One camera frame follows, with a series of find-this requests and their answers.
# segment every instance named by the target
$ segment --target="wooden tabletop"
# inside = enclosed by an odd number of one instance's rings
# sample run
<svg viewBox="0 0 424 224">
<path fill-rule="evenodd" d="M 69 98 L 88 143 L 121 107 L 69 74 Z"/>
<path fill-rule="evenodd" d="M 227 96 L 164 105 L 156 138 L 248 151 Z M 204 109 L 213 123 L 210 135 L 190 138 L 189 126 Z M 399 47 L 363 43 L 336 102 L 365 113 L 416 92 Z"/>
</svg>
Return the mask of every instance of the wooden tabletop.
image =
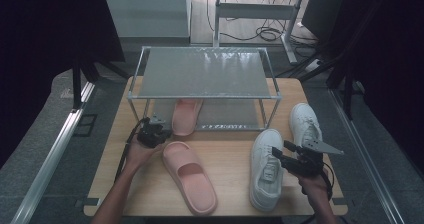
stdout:
<svg viewBox="0 0 424 224">
<path fill-rule="evenodd" d="M 142 78 L 137 78 L 136 86 L 141 85 Z M 267 79 L 272 87 L 272 80 Z M 278 86 L 283 96 L 270 128 L 278 130 L 283 139 L 293 141 L 289 128 L 290 111 L 294 105 L 307 102 L 304 91 L 297 79 L 277 79 Z M 136 124 L 136 119 L 131 112 L 127 101 L 128 89 L 122 96 L 122 100 L 116 114 L 113 126 L 103 151 L 96 175 L 94 177 L 88 198 L 103 200 L 113 185 L 114 177 L 119 160 L 124 148 L 124 142 Z M 144 100 L 135 100 L 136 109 L 142 113 Z M 273 107 L 273 104 L 265 103 L 265 109 Z M 214 186 L 218 207 L 212 216 L 283 216 L 283 215 L 311 215 L 312 208 L 309 206 L 305 195 L 301 193 L 301 187 L 296 177 L 284 170 L 282 196 L 274 211 L 264 213 L 256 210 L 249 199 L 250 185 L 250 151 L 259 135 L 258 131 L 238 132 L 209 132 L 198 131 L 187 137 L 174 136 L 167 140 L 184 141 L 198 154 L 203 163 L 212 185 Z M 284 150 L 285 155 L 291 155 L 290 151 Z M 327 155 L 324 161 L 331 166 Z M 337 178 L 333 188 L 333 199 L 342 199 Z M 333 212 L 336 215 L 347 213 L 347 205 L 335 205 L 330 201 Z M 84 207 L 86 215 L 95 214 L 98 206 Z M 167 172 L 161 153 L 156 153 L 134 177 L 124 210 L 127 216 L 192 216 L 184 199 L 172 177 Z"/>
</svg>

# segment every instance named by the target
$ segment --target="gray carpet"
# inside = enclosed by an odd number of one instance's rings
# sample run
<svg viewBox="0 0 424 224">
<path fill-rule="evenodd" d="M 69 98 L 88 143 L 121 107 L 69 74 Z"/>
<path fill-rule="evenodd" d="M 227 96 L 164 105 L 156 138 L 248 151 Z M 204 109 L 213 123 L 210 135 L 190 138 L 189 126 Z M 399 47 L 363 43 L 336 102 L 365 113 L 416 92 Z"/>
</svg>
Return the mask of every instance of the gray carpet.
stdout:
<svg viewBox="0 0 424 224">
<path fill-rule="evenodd" d="M 133 73 L 138 52 L 126 52 L 126 63 L 118 64 Z M 269 49 L 275 73 L 291 68 L 281 48 Z M 96 82 L 81 125 L 71 138 L 52 180 L 45 191 L 31 223 L 88 223 L 83 203 L 89 192 L 104 145 L 127 80 L 98 65 L 101 78 Z M 310 105 L 315 110 L 324 141 L 345 151 L 344 156 L 330 156 L 345 195 L 348 223 L 389 223 L 380 199 L 369 181 L 358 153 L 325 86 L 328 73 L 303 84 Z M 0 171 L 0 223 L 9 223 L 15 215 L 35 175 L 54 143 L 69 111 L 72 98 L 63 91 L 72 87 L 70 72 L 59 75 L 52 94 L 38 119 L 17 151 Z M 409 160 L 382 125 L 374 118 L 360 95 L 352 102 L 353 122 L 381 177 L 398 204 L 405 223 L 424 223 L 424 183 Z M 306 216 L 279 218 L 195 218 L 172 219 L 172 223 L 300 223 Z M 122 223 L 169 223 L 167 218 L 124 217 Z"/>
</svg>

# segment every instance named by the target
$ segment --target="sneaker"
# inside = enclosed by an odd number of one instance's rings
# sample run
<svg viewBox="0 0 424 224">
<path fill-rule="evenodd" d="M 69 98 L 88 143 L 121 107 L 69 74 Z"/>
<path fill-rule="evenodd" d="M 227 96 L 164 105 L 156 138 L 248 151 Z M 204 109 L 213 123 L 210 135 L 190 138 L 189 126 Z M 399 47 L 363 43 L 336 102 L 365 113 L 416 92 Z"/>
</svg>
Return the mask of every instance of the sneaker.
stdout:
<svg viewBox="0 0 424 224">
<path fill-rule="evenodd" d="M 293 107 L 290 114 L 290 129 L 293 133 L 294 144 L 297 146 L 303 146 L 311 139 L 322 141 L 317 116 L 311 106 L 306 103 L 299 103 Z"/>
<path fill-rule="evenodd" d="M 272 211 L 281 196 L 283 168 L 272 147 L 283 150 L 283 139 L 277 130 L 267 129 L 252 148 L 250 202 L 261 211 Z"/>
</svg>

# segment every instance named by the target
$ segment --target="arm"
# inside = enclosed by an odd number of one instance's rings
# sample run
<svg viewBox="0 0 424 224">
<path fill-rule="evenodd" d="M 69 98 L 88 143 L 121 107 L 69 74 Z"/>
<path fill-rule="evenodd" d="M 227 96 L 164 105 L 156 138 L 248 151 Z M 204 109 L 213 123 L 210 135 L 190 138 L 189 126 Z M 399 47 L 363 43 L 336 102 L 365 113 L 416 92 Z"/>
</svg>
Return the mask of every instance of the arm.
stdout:
<svg viewBox="0 0 424 224">
<path fill-rule="evenodd" d="M 94 215 L 93 224 L 119 223 L 134 175 L 155 152 L 162 149 L 162 145 L 154 149 L 145 148 L 134 137 L 129 148 L 124 169 Z"/>
<path fill-rule="evenodd" d="M 304 188 L 309 204 L 314 209 L 317 223 L 336 224 L 336 217 L 328 202 L 327 187 L 324 179 L 319 175 L 316 177 L 293 175 L 299 179 L 299 184 Z"/>
</svg>

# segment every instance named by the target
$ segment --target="pink slide sandal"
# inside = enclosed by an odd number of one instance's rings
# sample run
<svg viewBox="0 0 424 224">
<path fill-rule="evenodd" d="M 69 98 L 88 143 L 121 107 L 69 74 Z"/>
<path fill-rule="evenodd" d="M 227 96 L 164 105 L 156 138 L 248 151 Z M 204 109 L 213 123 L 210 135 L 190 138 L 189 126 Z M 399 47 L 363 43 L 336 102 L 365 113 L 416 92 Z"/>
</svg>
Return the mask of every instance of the pink slide sandal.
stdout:
<svg viewBox="0 0 424 224">
<path fill-rule="evenodd" d="M 169 143 L 163 162 L 194 215 L 212 213 L 217 206 L 215 190 L 194 150 L 184 142 Z"/>
<path fill-rule="evenodd" d="M 174 135 L 187 136 L 193 133 L 202 103 L 203 99 L 177 100 L 172 116 L 172 130 Z"/>
</svg>

